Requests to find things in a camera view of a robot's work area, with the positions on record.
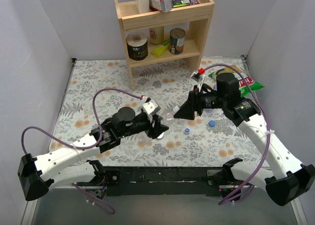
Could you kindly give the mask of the clear bottle with blue cap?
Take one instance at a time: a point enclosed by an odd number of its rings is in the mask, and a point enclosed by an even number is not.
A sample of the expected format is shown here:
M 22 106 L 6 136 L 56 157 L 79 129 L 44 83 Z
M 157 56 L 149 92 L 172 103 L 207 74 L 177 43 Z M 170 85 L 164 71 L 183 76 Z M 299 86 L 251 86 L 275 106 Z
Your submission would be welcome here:
M 205 109 L 205 112 L 208 114 L 213 114 L 214 113 L 214 109 Z

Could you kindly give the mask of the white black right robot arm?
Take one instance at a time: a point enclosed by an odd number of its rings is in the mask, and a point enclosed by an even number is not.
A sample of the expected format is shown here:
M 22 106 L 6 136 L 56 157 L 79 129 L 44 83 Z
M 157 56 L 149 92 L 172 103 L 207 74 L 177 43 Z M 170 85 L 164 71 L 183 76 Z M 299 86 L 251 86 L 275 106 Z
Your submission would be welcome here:
M 233 73 L 217 76 L 217 88 L 205 85 L 204 70 L 195 71 L 191 78 L 198 82 L 189 92 L 187 101 L 175 109 L 174 118 L 193 120 L 204 109 L 221 109 L 229 120 L 238 127 L 262 153 L 262 161 L 270 168 L 250 167 L 239 158 L 228 161 L 222 171 L 213 176 L 234 184 L 250 184 L 267 192 L 269 197 L 284 206 L 307 192 L 315 180 L 315 167 L 304 165 L 282 144 L 265 121 L 263 113 L 253 101 L 241 97 L 238 79 Z

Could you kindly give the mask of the crushed clear bottle blue-white cap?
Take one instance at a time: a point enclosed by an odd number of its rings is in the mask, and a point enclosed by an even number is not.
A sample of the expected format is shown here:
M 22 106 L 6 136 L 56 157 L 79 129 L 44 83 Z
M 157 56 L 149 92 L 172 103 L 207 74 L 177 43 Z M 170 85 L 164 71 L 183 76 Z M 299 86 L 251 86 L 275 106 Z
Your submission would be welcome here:
M 172 124 L 174 122 L 174 115 L 176 114 L 177 112 L 174 112 L 173 111 L 173 108 L 166 108 L 166 107 L 163 107 L 161 106 L 160 107 L 160 111 L 157 113 L 160 117 L 162 117 L 162 123 L 164 125 L 167 125 L 167 124 Z

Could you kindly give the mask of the silver metal jar lid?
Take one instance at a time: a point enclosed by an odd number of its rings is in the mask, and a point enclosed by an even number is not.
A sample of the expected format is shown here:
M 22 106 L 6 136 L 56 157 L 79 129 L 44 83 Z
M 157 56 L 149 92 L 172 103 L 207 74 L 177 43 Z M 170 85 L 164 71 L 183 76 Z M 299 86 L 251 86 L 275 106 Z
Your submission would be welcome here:
M 163 139 L 163 137 L 164 137 L 164 133 L 162 133 L 161 135 L 159 135 L 159 136 L 157 137 L 157 139 Z

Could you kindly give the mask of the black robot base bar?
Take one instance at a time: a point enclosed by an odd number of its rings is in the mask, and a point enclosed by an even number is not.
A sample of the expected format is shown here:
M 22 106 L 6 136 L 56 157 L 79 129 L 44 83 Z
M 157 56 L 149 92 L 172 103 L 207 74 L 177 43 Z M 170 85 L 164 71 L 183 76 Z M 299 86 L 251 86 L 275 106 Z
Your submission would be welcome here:
M 227 181 L 221 167 L 135 167 L 101 166 L 93 179 L 78 186 L 99 188 L 101 195 L 205 195 L 224 198 L 241 181 Z

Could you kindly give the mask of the white blue small bottle cap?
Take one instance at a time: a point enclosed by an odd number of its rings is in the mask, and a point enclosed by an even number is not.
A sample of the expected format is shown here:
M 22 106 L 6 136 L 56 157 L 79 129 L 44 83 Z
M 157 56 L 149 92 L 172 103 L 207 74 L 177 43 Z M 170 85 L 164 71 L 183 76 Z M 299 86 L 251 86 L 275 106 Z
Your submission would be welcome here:
M 173 111 L 174 111 L 174 112 L 177 112 L 177 111 L 179 111 L 179 110 L 180 110 L 179 106 L 175 106 L 175 107 L 173 108 Z

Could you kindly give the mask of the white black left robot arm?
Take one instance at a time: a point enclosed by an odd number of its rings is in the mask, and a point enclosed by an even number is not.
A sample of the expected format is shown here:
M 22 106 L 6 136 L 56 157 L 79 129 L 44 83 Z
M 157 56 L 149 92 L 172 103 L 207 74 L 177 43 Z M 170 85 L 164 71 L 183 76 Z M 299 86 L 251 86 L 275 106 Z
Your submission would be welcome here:
M 159 108 L 143 105 L 136 114 L 132 108 L 123 107 L 99 128 L 63 148 L 39 156 L 25 153 L 17 173 L 25 200 L 36 200 L 52 188 L 76 182 L 101 185 L 106 179 L 101 164 L 90 161 L 76 166 L 76 163 L 119 146 L 126 136 L 144 132 L 151 139 L 158 138 L 169 129 L 162 124 L 158 111 Z

